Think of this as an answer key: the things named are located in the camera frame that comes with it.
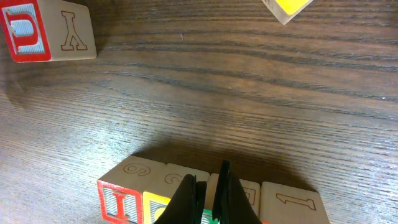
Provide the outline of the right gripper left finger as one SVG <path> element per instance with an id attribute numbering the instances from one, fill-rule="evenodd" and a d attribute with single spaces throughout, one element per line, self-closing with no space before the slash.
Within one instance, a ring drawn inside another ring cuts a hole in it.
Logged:
<path id="1" fill-rule="evenodd" d="M 155 224 L 201 224 L 206 188 L 206 181 L 187 174 Z"/>

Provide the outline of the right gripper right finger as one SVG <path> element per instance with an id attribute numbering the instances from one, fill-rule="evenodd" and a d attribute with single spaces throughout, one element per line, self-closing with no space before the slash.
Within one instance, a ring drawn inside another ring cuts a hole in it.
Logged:
<path id="1" fill-rule="evenodd" d="M 262 224 L 253 211 L 230 161 L 223 160 L 215 191 L 212 219 L 220 224 Z"/>

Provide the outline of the green R block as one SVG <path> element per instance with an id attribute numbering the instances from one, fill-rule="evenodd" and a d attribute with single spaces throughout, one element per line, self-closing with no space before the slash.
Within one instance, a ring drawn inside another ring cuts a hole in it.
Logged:
<path id="1" fill-rule="evenodd" d="M 207 187 L 206 187 L 206 199 L 205 206 L 203 210 L 203 215 L 201 218 L 201 224 L 219 224 L 218 220 L 212 220 L 212 208 L 215 198 L 216 186 L 218 183 L 219 174 L 212 173 L 208 179 Z M 259 216 L 260 211 L 260 197 L 261 197 L 261 186 L 257 182 L 251 182 L 248 180 L 239 180 L 241 185 L 243 186 L 243 190 L 245 191 L 246 197 L 251 204 L 251 208 L 256 214 Z"/>

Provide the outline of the yellow C block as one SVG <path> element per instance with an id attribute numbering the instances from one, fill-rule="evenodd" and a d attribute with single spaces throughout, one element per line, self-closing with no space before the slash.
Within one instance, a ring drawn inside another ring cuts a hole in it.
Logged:
<path id="1" fill-rule="evenodd" d="M 196 176 L 197 181 L 207 181 L 210 177 L 206 171 L 171 163 L 161 168 L 160 174 L 143 193 L 145 224 L 155 223 L 187 174 Z"/>

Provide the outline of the red A block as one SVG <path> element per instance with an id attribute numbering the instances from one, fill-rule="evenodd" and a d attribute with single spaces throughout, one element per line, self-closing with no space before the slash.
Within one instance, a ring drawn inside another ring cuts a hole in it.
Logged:
<path id="1" fill-rule="evenodd" d="M 261 185 L 259 219 L 272 224 L 330 224 L 318 192 L 272 182 Z"/>

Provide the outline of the red I block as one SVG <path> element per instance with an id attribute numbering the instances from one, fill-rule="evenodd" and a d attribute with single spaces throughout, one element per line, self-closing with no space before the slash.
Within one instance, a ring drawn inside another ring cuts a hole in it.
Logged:
<path id="1" fill-rule="evenodd" d="M 101 215 L 111 223 L 144 223 L 143 193 L 165 167 L 128 156 L 97 180 Z"/>

